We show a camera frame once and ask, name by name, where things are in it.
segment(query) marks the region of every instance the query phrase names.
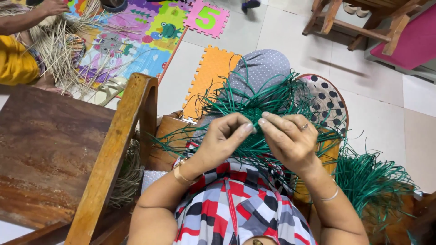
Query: yellow clothing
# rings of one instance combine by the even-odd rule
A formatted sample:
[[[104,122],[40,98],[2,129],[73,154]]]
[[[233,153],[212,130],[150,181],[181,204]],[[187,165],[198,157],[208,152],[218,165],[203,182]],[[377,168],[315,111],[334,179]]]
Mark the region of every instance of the yellow clothing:
[[[0,84],[26,84],[38,75],[38,65],[26,48],[14,37],[0,35]]]

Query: bare foot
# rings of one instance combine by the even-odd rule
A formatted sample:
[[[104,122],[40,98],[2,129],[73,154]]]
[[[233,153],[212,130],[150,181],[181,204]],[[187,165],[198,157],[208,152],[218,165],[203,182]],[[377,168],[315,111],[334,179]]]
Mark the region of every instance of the bare foot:
[[[68,97],[73,97],[73,95],[68,92],[64,91],[61,88],[58,88],[55,86],[55,78],[52,74],[46,72],[42,77],[39,78],[38,82],[33,85],[35,88],[39,88],[42,90],[46,90],[53,93],[58,93],[60,95],[66,95]]]

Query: orange foam mat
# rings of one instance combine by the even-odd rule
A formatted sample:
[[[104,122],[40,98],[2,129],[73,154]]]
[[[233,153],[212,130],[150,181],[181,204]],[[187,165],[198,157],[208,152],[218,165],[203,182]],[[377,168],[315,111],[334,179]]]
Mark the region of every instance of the orange foam mat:
[[[219,77],[228,78],[230,71],[241,59],[240,55],[225,49],[212,48],[211,45],[204,49],[201,57],[203,60],[200,61],[200,67],[191,82],[192,87],[188,89],[189,95],[185,98],[186,103],[183,104],[185,119],[197,119],[201,116],[201,104],[196,103],[198,97],[204,96],[206,90],[212,92],[222,87],[225,79]]]

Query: green number 5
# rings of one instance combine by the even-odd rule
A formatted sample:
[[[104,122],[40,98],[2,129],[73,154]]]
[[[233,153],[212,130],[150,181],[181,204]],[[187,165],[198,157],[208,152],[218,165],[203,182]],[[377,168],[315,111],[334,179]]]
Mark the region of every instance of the green number 5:
[[[203,28],[203,29],[206,29],[206,30],[209,30],[209,29],[212,29],[214,26],[215,26],[215,22],[216,22],[216,19],[215,19],[215,17],[213,17],[212,15],[210,15],[210,14],[216,14],[216,15],[219,15],[220,14],[220,12],[218,11],[218,10],[214,10],[214,9],[212,9],[212,8],[209,8],[209,7],[203,7],[203,9],[198,13],[198,16],[199,17],[201,17],[201,18],[204,18],[204,19],[208,19],[209,21],[207,22],[207,23],[205,23],[203,20],[201,20],[201,19],[195,19],[195,23],[199,26],[199,27],[201,27],[201,28]]]

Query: checkered shirt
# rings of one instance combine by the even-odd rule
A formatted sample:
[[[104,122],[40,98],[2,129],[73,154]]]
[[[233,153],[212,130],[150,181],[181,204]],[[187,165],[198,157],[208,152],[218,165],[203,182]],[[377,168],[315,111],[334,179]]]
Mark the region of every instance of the checkered shirt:
[[[235,159],[204,173],[176,208],[173,245],[242,245],[254,236],[271,237],[279,245],[315,245],[292,196],[282,195],[265,176],[266,171]]]

